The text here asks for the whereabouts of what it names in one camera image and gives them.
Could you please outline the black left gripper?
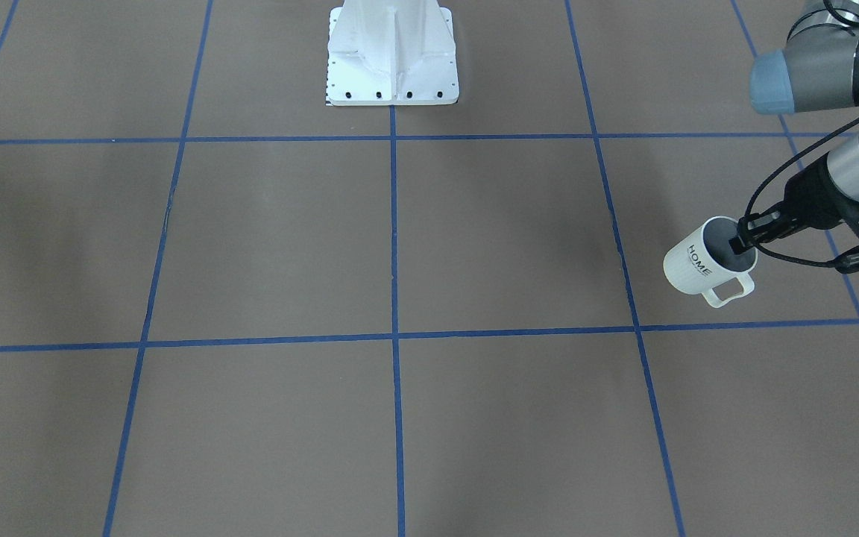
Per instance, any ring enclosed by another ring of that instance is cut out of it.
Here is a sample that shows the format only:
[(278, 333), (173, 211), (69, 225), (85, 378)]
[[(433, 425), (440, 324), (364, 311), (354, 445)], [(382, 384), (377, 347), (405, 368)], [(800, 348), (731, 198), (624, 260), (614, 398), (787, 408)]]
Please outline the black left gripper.
[(736, 255), (756, 249), (767, 256), (781, 256), (766, 244), (802, 229), (832, 229), (843, 223), (836, 204), (838, 196), (828, 164), (816, 160), (787, 181), (780, 205), (743, 215), (729, 247)]

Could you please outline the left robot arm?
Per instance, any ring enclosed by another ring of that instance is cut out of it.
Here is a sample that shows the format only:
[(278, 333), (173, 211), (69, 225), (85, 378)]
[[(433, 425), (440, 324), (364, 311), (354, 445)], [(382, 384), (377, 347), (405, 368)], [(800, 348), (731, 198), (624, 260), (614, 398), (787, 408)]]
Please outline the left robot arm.
[[(756, 57), (749, 96), (757, 113), (790, 115), (859, 107), (859, 1), (808, 1), (780, 50)], [(859, 118), (840, 128), (848, 131)], [(824, 268), (859, 271), (859, 133), (809, 163), (784, 187), (783, 198), (763, 212), (753, 195), (730, 241), (737, 254), (770, 255), (771, 242), (805, 229), (846, 225), (858, 245)]]

